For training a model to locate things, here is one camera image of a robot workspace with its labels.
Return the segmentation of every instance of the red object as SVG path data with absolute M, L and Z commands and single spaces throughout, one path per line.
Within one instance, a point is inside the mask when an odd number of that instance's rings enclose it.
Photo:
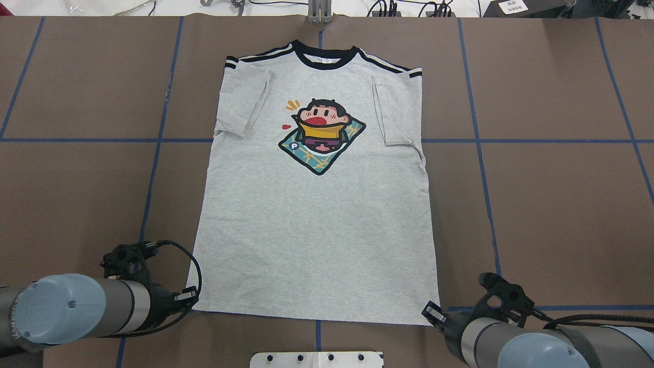
M 5 6 L 2 5 L 2 3 L 0 3 L 0 15 L 13 15 L 13 14 L 11 14 L 9 9 L 5 8 Z

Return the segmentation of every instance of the white floor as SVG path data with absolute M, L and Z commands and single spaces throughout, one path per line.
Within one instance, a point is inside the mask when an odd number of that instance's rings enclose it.
M 91 15 L 111 15 L 111 12 L 102 13 L 117 3 L 126 4 L 125 9 L 129 9 L 135 3 L 145 3 L 148 0 L 0 0 L 14 15 L 49 15 L 49 16 L 67 16 L 82 15 L 85 7 L 88 9 L 86 14 Z M 368 9 L 374 3 L 374 0 L 332 0 L 332 12 L 336 14 L 345 14 L 348 16 L 365 16 Z M 481 10 L 485 12 L 489 0 L 480 0 Z M 111 7 L 103 7 L 102 4 L 111 4 Z M 89 9 L 87 4 L 93 4 L 94 9 Z M 75 7 L 71 13 L 69 7 Z M 478 17 L 479 9 L 476 0 L 453 0 L 450 5 L 458 17 Z M 402 16 L 417 16 L 422 5 L 411 3 L 398 3 L 398 11 Z M 130 12 L 128 15 L 146 16 L 152 10 L 152 3 L 146 4 L 140 9 Z M 630 8 L 631 14 L 641 16 L 642 19 L 654 19 L 654 10 L 651 7 L 639 7 L 636 3 Z M 229 0 L 214 0 L 209 7 L 200 5 L 199 0 L 158 0 L 154 16 L 181 16 L 192 13 L 205 13 L 212 15 L 230 16 L 237 15 Z M 245 4 L 245 16 L 266 16 L 266 15 L 289 15 L 289 14 L 307 14 L 305 5 L 253 5 L 249 2 Z

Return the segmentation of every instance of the shirt neckline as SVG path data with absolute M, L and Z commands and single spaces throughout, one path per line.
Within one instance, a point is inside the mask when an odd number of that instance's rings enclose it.
M 352 46 L 349 50 L 323 50 L 321 48 L 314 48 L 307 46 L 295 40 L 291 42 L 291 47 L 295 51 L 295 55 L 300 59 L 300 61 L 313 69 L 318 70 L 333 70 L 338 69 L 345 64 L 349 63 L 359 52 L 359 49 L 355 46 Z M 336 63 L 320 63 L 312 62 L 307 58 L 306 55 L 318 56 L 319 58 L 329 58 L 329 59 L 339 59 Z

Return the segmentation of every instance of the brown table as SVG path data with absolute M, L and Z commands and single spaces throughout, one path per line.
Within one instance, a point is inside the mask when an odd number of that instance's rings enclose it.
M 143 237 L 191 248 L 225 57 L 299 39 L 423 67 L 445 308 L 501 270 L 552 316 L 654 314 L 653 22 L 0 17 L 0 35 L 0 284 L 101 276 L 103 254 Z M 184 286 L 181 252 L 150 265 Z M 316 349 L 463 366 L 433 328 L 204 312 L 124 345 L 51 348 L 45 366 L 248 367 Z

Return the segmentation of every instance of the cartoon graphic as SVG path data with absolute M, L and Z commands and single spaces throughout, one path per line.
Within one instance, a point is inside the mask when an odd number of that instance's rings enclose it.
M 297 100 L 288 104 L 288 110 L 300 106 Z M 366 128 L 335 100 L 312 99 L 291 117 L 298 127 L 279 142 L 279 147 L 317 175 L 326 172 Z

